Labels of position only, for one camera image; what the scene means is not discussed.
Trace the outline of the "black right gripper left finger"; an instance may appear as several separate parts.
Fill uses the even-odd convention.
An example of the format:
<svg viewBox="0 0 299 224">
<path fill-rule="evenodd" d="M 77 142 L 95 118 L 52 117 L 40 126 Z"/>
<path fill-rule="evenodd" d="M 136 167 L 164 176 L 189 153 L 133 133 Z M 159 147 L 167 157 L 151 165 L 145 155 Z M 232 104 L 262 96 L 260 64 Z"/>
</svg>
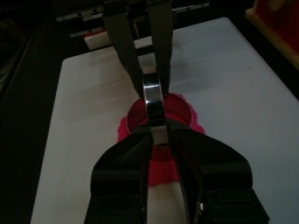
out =
<svg viewBox="0 0 299 224">
<path fill-rule="evenodd" d="M 91 173 L 84 224 L 147 224 L 152 148 L 143 125 L 104 152 Z"/>
</svg>

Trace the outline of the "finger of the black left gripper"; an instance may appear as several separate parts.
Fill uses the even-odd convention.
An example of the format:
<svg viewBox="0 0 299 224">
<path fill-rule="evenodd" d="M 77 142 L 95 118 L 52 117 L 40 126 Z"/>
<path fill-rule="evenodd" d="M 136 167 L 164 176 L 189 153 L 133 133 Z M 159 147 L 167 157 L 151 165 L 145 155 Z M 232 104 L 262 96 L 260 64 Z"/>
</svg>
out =
<svg viewBox="0 0 299 224">
<path fill-rule="evenodd" d="M 171 0 L 147 0 L 156 72 L 163 94 L 168 94 L 173 49 L 173 13 Z"/>
<path fill-rule="evenodd" d="M 128 73 L 137 95 L 143 96 L 143 70 L 139 64 L 124 1 L 104 0 L 103 12 L 107 34 L 120 63 Z"/>
</svg>

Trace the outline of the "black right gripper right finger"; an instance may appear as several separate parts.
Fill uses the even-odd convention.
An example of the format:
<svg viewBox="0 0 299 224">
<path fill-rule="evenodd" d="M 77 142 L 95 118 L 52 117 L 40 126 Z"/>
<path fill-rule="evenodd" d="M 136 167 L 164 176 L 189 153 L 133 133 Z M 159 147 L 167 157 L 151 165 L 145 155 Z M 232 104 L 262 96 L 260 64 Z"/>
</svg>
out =
<svg viewBox="0 0 299 224">
<path fill-rule="evenodd" d="M 268 224 L 246 158 L 221 141 L 167 121 L 188 224 Z"/>
</svg>

